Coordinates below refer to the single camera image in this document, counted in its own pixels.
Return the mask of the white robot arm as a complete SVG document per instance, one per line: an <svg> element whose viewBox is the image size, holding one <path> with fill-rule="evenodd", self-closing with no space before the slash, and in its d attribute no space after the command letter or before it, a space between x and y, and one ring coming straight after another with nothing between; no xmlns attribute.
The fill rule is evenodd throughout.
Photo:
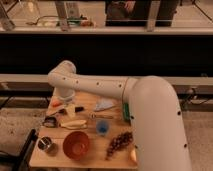
<svg viewBox="0 0 213 171"><path fill-rule="evenodd" d="M179 100L167 80L79 75L67 60L47 79L62 99L78 90L129 104L138 171L192 171Z"/></svg>

